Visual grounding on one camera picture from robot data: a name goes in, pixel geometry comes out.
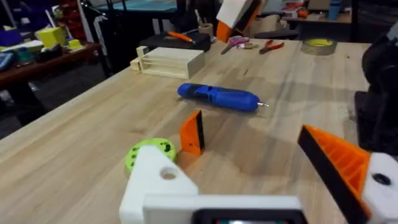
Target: blue container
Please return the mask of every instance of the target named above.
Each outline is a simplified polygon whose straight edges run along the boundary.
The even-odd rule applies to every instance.
[[[341,0],[330,0],[328,20],[337,20],[340,7]]]
[[[21,34],[18,29],[2,31],[0,30],[0,46],[9,47],[22,43]]]

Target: yellow object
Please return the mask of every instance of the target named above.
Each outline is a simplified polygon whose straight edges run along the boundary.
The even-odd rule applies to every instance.
[[[310,39],[306,42],[308,45],[317,46],[317,47],[324,47],[330,46],[333,44],[333,41],[328,39]]]
[[[310,55],[331,55],[335,53],[337,42],[331,39],[303,40],[301,51]]]
[[[36,34],[43,42],[44,47],[47,48],[52,48],[57,44],[60,44],[61,46],[65,46],[67,44],[67,40],[62,29],[59,27],[42,29],[37,31]]]
[[[74,40],[70,40],[69,41],[69,49],[70,50],[76,50],[76,49],[79,49],[79,48],[82,48],[83,46],[82,46],[82,44],[80,43],[80,40],[76,40],[76,39],[74,39]]]

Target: wooden block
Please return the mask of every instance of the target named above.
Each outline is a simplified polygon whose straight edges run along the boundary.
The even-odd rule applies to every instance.
[[[144,56],[145,54],[148,54],[148,53],[149,53],[148,47],[146,47],[146,46],[137,47],[137,55],[138,55],[138,57],[142,57],[142,56]]]
[[[205,66],[205,53],[202,50],[158,47],[143,56],[141,62],[143,74],[191,78]]]
[[[130,68],[133,71],[141,71],[140,62],[141,58],[138,57],[130,62]]]

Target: orange plastic piece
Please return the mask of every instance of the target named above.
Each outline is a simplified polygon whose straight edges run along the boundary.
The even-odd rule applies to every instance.
[[[180,128],[181,150],[200,156],[205,150],[201,111],[194,112]]]
[[[231,37],[232,29],[229,28],[224,22],[218,21],[216,34],[218,40],[227,43],[228,39]]]
[[[305,19],[308,17],[308,12],[304,9],[298,10],[297,17]]]
[[[193,41],[192,38],[187,37],[186,35],[183,35],[183,34],[176,33],[176,32],[169,32],[169,35],[172,36],[172,37],[181,39],[183,41],[186,41],[186,42],[192,42]]]
[[[345,184],[370,216],[370,210],[361,199],[371,157],[370,152],[312,126],[304,125],[304,128],[316,140]]]

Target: orange tool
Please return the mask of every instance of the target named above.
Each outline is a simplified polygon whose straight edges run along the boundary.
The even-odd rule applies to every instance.
[[[181,150],[200,156],[205,150],[201,111],[194,112],[180,128]]]
[[[183,34],[179,34],[179,33],[176,33],[176,32],[169,32],[169,35],[172,36],[172,37],[178,38],[180,40],[184,40],[184,41],[189,42],[189,43],[193,43],[193,44],[196,43],[194,40],[192,40],[192,38],[187,37],[186,35],[183,35]]]
[[[285,43],[281,43],[281,44],[277,44],[277,45],[272,45],[273,40],[267,40],[267,42],[264,44],[264,47],[259,51],[260,54],[265,54],[270,50],[276,50],[279,49],[281,47],[283,47],[285,45]]]

